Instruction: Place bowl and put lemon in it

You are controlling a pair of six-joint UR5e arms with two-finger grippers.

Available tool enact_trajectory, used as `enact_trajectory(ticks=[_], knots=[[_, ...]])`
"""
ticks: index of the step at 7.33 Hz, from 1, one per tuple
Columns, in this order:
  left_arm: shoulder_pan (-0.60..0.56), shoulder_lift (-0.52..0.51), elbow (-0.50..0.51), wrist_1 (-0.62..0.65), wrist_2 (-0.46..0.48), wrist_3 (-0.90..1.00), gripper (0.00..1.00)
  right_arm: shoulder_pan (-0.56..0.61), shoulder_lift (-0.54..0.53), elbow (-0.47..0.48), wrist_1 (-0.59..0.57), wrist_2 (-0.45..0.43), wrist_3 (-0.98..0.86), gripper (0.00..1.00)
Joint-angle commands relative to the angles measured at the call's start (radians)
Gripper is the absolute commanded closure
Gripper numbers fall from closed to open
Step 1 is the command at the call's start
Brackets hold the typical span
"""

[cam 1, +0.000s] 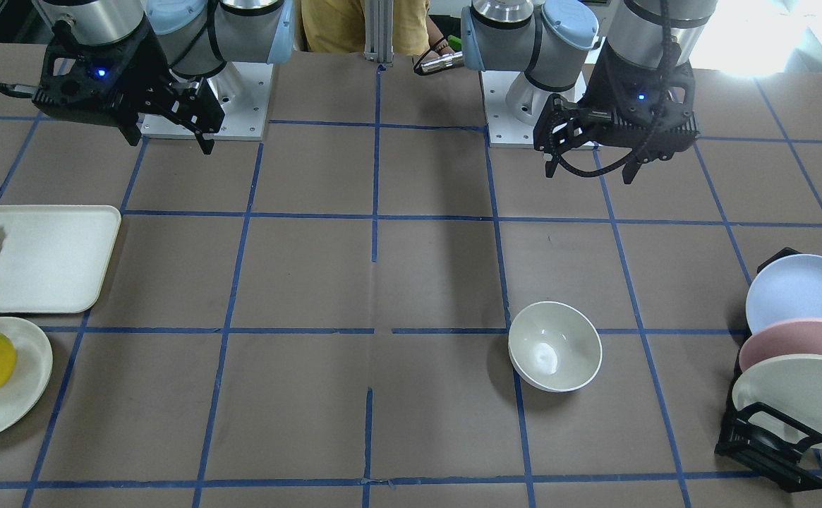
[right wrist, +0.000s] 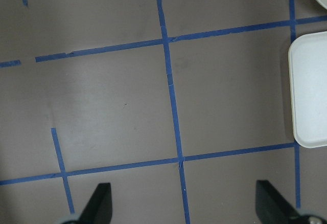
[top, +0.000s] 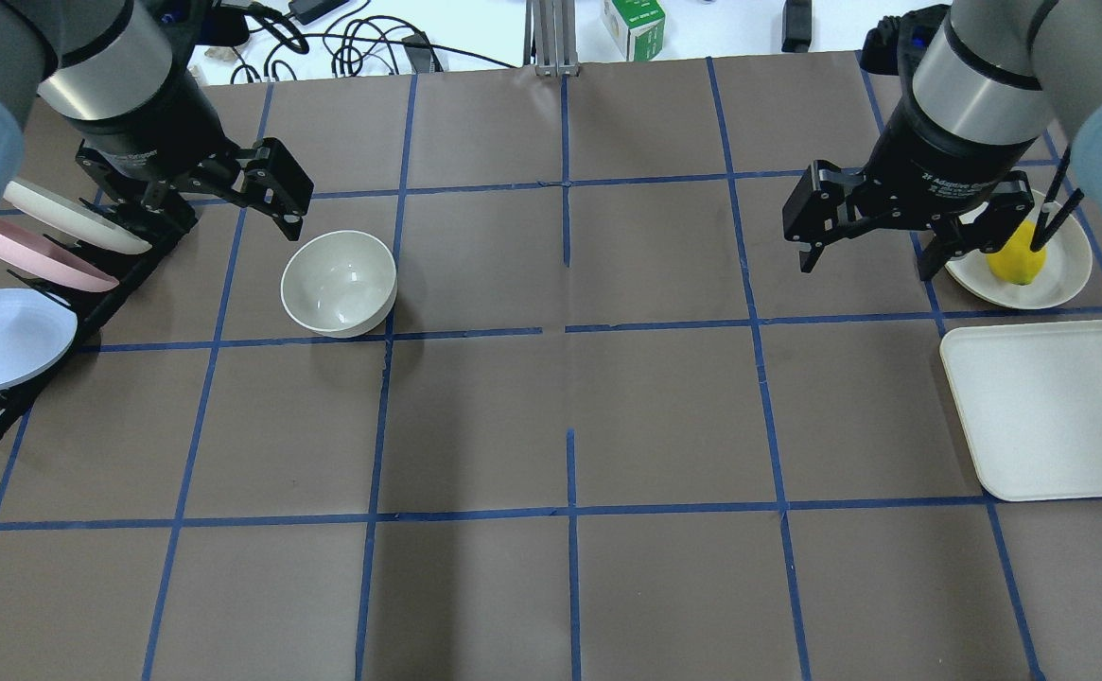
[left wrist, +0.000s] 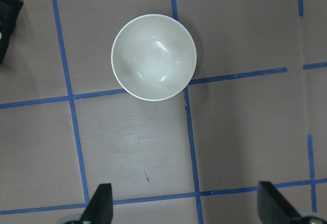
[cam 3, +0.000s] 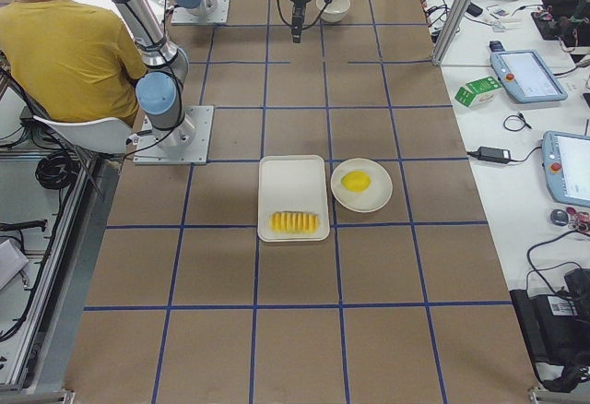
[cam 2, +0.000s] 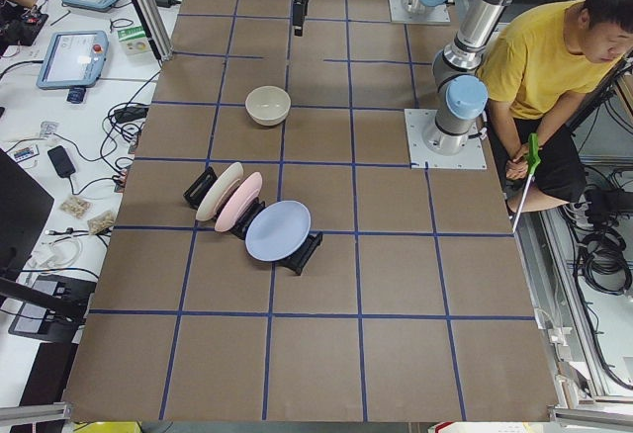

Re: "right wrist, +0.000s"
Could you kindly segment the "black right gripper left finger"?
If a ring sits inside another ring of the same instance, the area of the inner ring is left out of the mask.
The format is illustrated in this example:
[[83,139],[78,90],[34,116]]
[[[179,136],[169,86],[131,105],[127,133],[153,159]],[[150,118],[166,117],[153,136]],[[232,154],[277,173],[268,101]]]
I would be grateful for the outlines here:
[[111,223],[112,195],[110,183],[99,183],[82,211],[80,223]]

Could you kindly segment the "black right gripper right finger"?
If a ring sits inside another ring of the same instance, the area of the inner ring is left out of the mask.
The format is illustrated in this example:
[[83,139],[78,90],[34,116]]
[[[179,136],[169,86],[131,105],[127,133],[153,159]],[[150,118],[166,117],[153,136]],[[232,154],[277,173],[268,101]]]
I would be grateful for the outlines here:
[[296,209],[268,180],[257,180],[255,212],[261,223],[295,223],[300,218]]

